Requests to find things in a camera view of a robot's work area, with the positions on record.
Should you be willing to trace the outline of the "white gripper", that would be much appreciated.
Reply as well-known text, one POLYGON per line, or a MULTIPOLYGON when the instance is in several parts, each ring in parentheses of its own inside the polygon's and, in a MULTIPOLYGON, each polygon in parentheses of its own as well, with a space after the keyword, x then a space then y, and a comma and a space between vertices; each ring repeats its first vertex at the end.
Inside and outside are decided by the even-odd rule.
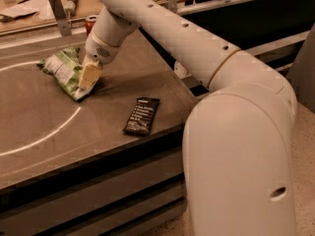
POLYGON ((102 73, 101 65, 114 60, 120 50, 120 38, 116 33, 93 29, 86 41, 86 57, 79 79, 80 89, 91 89, 102 73))

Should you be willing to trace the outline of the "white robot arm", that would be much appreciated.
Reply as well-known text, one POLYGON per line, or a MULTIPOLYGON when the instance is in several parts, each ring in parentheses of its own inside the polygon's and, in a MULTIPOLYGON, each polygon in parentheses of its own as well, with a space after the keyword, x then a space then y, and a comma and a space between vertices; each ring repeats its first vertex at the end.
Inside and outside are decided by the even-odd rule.
POLYGON ((296 236, 297 100, 286 78, 154 0, 101 1, 88 59, 111 62, 142 28, 209 92, 191 111, 182 142, 194 236, 296 236))

